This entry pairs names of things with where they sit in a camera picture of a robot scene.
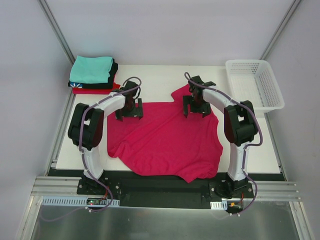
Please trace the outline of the pink t shirt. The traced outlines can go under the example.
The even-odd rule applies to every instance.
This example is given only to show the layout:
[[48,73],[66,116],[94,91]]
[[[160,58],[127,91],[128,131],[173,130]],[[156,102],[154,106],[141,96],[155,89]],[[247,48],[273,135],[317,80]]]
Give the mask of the pink t shirt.
[[218,173],[223,146],[214,113],[183,114],[187,85],[171,93],[172,102],[146,102],[142,118],[107,117],[107,152],[141,176],[178,176],[187,183]]

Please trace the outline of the white plastic laundry basket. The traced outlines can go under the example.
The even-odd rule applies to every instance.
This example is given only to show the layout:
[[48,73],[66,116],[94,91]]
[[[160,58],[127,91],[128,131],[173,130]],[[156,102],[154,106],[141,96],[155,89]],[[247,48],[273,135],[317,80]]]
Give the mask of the white plastic laundry basket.
[[225,69],[231,96],[241,102],[250,101],[256,115],[284,108],[281,90],[267,61],[228,60]]

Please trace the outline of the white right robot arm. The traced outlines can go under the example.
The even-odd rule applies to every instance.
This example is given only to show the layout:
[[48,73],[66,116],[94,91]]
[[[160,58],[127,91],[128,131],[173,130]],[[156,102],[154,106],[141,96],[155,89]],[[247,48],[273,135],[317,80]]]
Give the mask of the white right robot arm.
[[191,77],[184,73],[191,95],[183,97],[183,114],[211,113],[211,105],[223,113],[224,135],[230,143],[230,163],[225,181],[214,188],[221,198],[231,199],[241,194],[248,186],[247,173],[248,150],[251,146],[260,146],[263,142],[261,128],[258,124],[251,101],[237,101],[216,88],[212,81],[203,82],[199,75]]

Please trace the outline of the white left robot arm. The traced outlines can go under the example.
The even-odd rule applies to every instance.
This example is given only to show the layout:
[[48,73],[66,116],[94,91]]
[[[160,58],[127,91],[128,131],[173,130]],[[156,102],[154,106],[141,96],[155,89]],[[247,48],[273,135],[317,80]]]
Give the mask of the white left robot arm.
[[99,195],[105,191],[106,183],[100,179],[104,169],[100,160],[100,143],[107,143],[107,134],[104,132],[105,119],[115,114],[115,119],[143,118],[143,103],[140,98],[142,82],[135,83],[134,78],[127,79],[123,86],[113,90],[107,97],[88,105],[78,103],[75,106],[67,136],[77,146],[84,176],[91,179],[88,188]]

